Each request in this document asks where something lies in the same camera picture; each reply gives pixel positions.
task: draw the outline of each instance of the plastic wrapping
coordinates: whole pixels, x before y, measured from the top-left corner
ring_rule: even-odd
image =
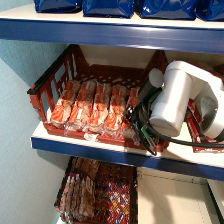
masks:
[[[224,21],[224,1],[198,0],[196,14],[204,21]]]
[[[125,98],[128,90],[124,86],[116,85],[112,89],[110,108],[107,120],[104,125],[104,133],[116,137],[124,119],[123,112],[126,108]]]
[[[89,176],[83,179],[82,193],[81,193],[81,203],[79,206],[79,214],[82,219],[79,221],[84,221],[87,218],[93,218],[95,209],[95,184]]]
[[[142,18],[195,20],[198,0],[139,0]]]
[[[190,99],[187,107],[187,126],[191,139],[195,143],[217,143],[216,140],[211,139],[200,131],[201,115],[195,105],[194,100]],[[193,147],[194,152],[214,152],[224,151],[222,148],[200,148]]]
[[[137,106],[137,104],[139,102],[138,91],[139,91],[139,87],[131,88],[126,108],[128,106],[131,106],[132,109],[134,109]],[[131,139],[133,139],[134,144],[139,145],[139,141],[138,141],[138,138],[136,136],[136,133],[132,129],[129,121],[126,120],[126,119],[124,120],[124,122],[121,125],[121,136],[123,138],[131,138]]]
[[[104,122],[108,116],[110,103],[111,85],[107,83],[97,83],[96,95],[94,99],[93,112],[90,116],[88,129],[101,134]]]
[[[65,135],[69,131],[81,131],[89,122],[90,114],[93,108],[93,97],[95,90],[95,81],[86,81],[82,83],[70,118],[66,124]]]
[[[61,128],[68,121],[72,111],[72,105],[75,102],[79,88],[80,82],[75,80],[70,80],[65,84],[64,91],[55,105],[50,118],[52,125],[57,128]]]
[[[81,10],[82,0],[34,0],[37,12],[63,13]]]
[[[130,18],[137,0],[83,0],[84,16]]]

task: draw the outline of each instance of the blue package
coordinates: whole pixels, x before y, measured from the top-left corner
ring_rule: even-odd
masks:
[[[83,0],[84,16],[130,18],[136,0]]]
[[[195,20],[198,0],[139,0],[142,18]]]
[[[224,21],[224,0],[199,0],[196,14],[204,21]]]
[[[72,12],[82,7],[82,0],[34,0],[37,12]]]

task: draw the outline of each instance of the white shelf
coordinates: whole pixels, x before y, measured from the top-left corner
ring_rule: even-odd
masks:
[[[207,185],[155,177],[148,170],[138,177],[138,223],[215,224],[219,220]]]
[[[186,123],[178,139],[191,141]],[[33,133],[31,143],[33,148],[56,153],[224,181],[224,153],[193,153],[192,147],[174,143],[153,157],[143,150],[49,135],[42,122]]]
[[[83,17],[36,13],[34,4],[0,12],[0,39],[224,53],[223,22]]]
[[[78,13],[37,13],[34,9],[34,4],[21,6],[0,12],[2,19],[17,19],[17,20],[37,20],[37,21],[57,21],[57,22],[81,22],[81,23],[103,23],[103,24],[132,24],[143,26],[161,26],[161,27],[184,27],[184,28],[206,28],[206,29],[223,29],[224,22],[204,22],[200,19],[195,21],[183,20],[157,20],[157,19],[141,19],[136,13],[131,19],[120,18],[96,18],[83,17],[83,12]]]

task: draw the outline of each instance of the brown package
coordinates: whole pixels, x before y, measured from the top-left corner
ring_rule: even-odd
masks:
[[[108,116],[110,102],[111,85],[107,83],[97,83],[96,95],[94,99],[93,112],[91,114],[88,129],[101,134],[104,122]]]
[[[55,127],[61,128],[68,121],[72,111],[72,105],[75,102],[79,88],[80,82],[78,81],[70,80],[66,83],[65,89],[62,92],[61,97],[58,99],[50,118],[51,123]]]
[[[96,82],[86,81],[82,83],[78,97],[73,106],[66,131],[82,130],[89,122],[92,112],[93,97],[95,94]]]
[[[116,136],[117,131],[120,129],[123,112],[126,107],[125,98],[127,94],[128,90],[126,87],[120,85],[113,87],[109,115],[104,126],[105,134]]]

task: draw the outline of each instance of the white wall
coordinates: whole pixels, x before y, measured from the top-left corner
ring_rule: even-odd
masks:
[[[0,11],[32,3],[0,1]],[[68,156],[31,148],[40,119],[27,90],[65,45],[0,40],[0,223],[55,224]]]

